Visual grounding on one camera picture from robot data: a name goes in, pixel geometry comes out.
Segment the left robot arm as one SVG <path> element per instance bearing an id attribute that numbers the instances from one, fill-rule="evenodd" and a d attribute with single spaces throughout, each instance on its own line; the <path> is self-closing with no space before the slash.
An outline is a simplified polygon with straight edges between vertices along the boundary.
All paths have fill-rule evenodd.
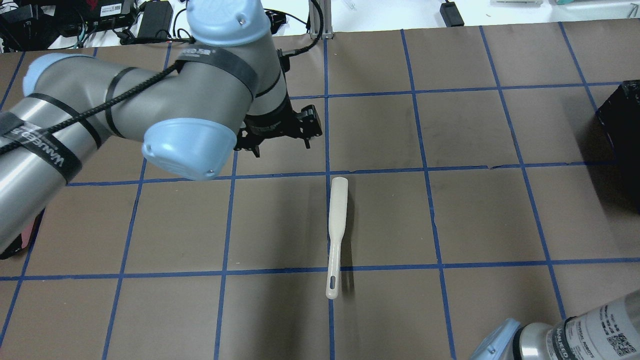
<path id="1" fill-rule="evenodd" d="M 1 113 L 1 258 L 110 137 L 141 143 L 154 166 L 214 180 L 233 151 L 259 157 L 267 139 L 322 135 L 313 105 L 296 112 L 289 59 L 275 47 L 259 0 L 188 0 L 194 39 L 163 71 L 84 54 L 45 54 L 23 78 L 24 98 Z"/>

